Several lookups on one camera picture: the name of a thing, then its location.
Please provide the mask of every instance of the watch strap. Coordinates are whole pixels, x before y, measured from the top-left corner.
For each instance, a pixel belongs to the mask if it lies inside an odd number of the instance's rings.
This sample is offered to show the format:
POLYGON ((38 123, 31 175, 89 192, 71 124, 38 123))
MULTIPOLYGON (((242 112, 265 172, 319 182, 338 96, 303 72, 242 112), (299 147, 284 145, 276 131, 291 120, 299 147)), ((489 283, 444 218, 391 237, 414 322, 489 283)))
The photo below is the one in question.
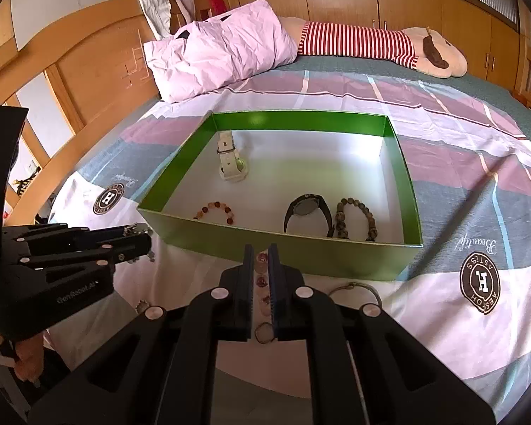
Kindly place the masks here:
POLYGON ((291 216, 293 216, 293 211, 295 210, 297 203, 299 203, 301 200, 304 200, 304 197, 305 195, 301 195, 300 197, 294 199, 291 204, 289 204, 287 212, 285 213, 285 221, 283 222, 283 233, 287 233, 287 225, 289 224, 289 219, 291 219, 291 216))
POLYGON ((329 231, 327 232, 327 238, 332 238, 332 236, 335 233, 335 227, 334 227, 334 224, 332 223, 331 210, 329 209, 329 206, 327 205, 323 197, 319 195, 317 199, 319 200, 319 209, 324 214, 324 218, 327 219, 327 224, 329 226, 329 231))

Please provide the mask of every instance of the human hand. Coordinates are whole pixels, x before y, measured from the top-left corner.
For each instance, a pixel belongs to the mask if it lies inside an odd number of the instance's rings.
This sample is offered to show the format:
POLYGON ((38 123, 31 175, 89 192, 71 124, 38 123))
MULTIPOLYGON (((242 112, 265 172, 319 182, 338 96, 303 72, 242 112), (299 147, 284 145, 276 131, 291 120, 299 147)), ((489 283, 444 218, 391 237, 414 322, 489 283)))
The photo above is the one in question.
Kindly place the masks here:
POLYGON ((22 381, 35 382, 44 371, 44 335, 39 333, 31 339, 16 343, 18 359, 14 366, 16 377, 22 381))

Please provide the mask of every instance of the circular logo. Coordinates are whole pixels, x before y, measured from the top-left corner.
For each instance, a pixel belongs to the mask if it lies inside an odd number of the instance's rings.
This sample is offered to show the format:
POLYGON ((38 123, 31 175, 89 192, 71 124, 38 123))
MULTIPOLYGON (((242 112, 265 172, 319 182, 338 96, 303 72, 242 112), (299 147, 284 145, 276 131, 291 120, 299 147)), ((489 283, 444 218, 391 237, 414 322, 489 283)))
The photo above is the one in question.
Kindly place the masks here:
POLYGON ((460 269, 460 290, 483 314, 494 309, 499 300, 499 274, 485 253, 473 252, 464 260, 460 269))
POLYGON ((95 205, 92 208, 95 214, 106 214, 110 211, 122 198, 124 194, 124 186, 121 183, 115 183, 108 187, 105 191, 100 193, 95 201, 95 205))

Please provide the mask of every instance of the bed sheet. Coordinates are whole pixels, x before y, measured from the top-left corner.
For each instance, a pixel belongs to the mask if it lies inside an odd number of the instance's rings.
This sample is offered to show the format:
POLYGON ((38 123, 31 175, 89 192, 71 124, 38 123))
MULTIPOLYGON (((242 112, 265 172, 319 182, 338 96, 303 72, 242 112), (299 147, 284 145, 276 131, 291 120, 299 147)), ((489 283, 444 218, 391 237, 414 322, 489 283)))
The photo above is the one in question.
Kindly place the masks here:
MULTIPOLYGON (((91 228, 142 221, 138 201, 207 110, 272 108, 389 116, 413 180, 425 247, 397 280, 369 283, 386 312, 501 420, 531 382, 531 142, 513 118, 484 100, 420 80, 273 70, 182 103, 157 103, 69 177, 50 220, 91 228), (116 182, 125 186, 123 198, 107 214, 94 214, 95 199, 116 182), (461 269, 473 252, 487 254, 499 274, 499 295, 487 314, 461 290, 461 269)), ((157 236, 154 251, 155 263, 144 258, 117 266, 115 288, 132 306, 140 299, 165 308, 188 304, 233 265, 165 245, 157 236)), ((329 291, 343 280, 309 275, 306 282, 329 291)), ((357 288, 338 292, 335 300, 358 308, 369 296, 357 288)), ((82 359, 75 358, 66 331, 66 325, 52 328, 52 339, 75 366, 82 359)), ((241 382, 242 390, 273 390, 279 401, 306 410, 303 351, 299 343, 224 343, 217 367, 232 376, 228 381, 241 382)))

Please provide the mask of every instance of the watch face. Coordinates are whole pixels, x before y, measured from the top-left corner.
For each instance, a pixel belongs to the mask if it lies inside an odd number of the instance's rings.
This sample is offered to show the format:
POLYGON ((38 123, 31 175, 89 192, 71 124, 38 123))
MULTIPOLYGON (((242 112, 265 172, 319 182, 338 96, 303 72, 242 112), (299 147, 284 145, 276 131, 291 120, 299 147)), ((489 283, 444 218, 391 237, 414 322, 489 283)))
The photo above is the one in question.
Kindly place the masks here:
POLYGON ((306 216, 312 213, 315 209, 319 207, 319 201, 316 198, 313 198, 311 195, 310 198, 305 198, 303 201, 299 201, 293 209, 293 214, 298 216, 306 216))

